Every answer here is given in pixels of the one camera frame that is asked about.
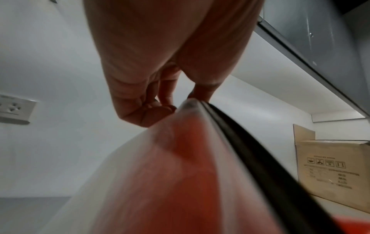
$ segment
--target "transparent plastic bag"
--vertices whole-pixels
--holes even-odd
[[[40,234],[325,233],[300,214],[287,220],[271,205],[236,153],[240,142],[230,143],[237,134],[222,129],[210,111],[187,101],[118,148]],[[269,186],[281,196],[282,185]],[[341,233],[321,215],[331,233]]]

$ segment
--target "brown cardboard box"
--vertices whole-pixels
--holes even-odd
[[[299,182],[309,193],[370,213],[370,142],[315,140],[294,125]]]

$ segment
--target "human hand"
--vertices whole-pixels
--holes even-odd
[[[173,113],[181,71],[195,82],[189,98],[209,101],[238,62],[262,5],[263,0],[84,0],[118,116],[149,127]]]

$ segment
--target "white power outlet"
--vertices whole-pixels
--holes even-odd
[[[0,117],[28,121],[35,101],[0,94]]]

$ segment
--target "gray cabinet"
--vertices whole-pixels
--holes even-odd
[[[330,0],[266,0],[264,21],[329,84],[370,114],[360,56],[342,15]]]

